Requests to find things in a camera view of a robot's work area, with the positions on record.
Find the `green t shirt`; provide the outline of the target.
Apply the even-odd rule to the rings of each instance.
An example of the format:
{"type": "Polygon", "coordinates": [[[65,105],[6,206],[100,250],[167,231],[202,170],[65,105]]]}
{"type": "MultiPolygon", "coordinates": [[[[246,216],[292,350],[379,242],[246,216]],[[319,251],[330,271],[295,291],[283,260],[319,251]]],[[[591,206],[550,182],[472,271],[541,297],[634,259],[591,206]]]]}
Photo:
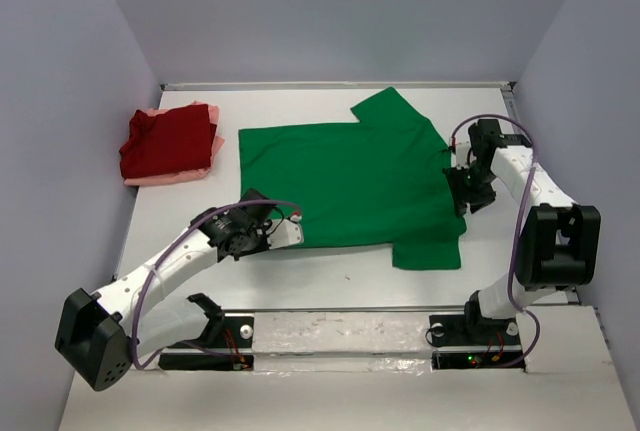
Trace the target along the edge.
{"type": "Polygon", "coordinates": [[[298,204],[306,248],[389,244],[396,268],[460,268],[466,223],[432,122],[392,87],[351,112],[352,122],[240,130],[241,189],[298,204]]]}

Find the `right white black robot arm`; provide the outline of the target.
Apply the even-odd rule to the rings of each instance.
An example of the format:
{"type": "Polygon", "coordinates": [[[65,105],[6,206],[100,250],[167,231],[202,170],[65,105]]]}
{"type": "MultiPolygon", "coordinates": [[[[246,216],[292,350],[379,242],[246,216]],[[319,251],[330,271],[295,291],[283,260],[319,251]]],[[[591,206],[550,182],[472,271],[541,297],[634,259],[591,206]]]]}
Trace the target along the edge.
{"type": "Polygon", "coordinates": [[[531,135],[506,133],[504,118],[481,114],[463,121],[469,140],[450,139],[456,162],[444,169],[454,211],[462,217],[494,203],[500,181],[518,205],[509,269],[474,292],[460,319],[462,335],[482,343],[506,322],[556,291],[589,284],[594,276],[601,214],[560,189],[539,164],[531,135]]]}

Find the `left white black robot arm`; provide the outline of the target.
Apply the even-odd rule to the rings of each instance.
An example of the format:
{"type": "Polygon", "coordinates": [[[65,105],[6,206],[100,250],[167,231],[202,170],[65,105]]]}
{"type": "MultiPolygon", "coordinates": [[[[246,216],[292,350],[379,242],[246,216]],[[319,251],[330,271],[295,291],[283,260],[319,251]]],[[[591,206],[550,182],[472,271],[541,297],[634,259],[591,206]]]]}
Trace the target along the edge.
{"type": "Polygon", "coordinates": [[[147,369],[168,346],[203,350],[215,343],[224,310],[203,293],[175,302],[169,296],[226,258],[238,261],[300,243],[300,215],[283,214],[287,205],[250,189],[238,202],[194,217],[168,246],[125,276],[93,292],[73,291],[62,307],[56,351],[100,392],[130,369],[147,369]]]}

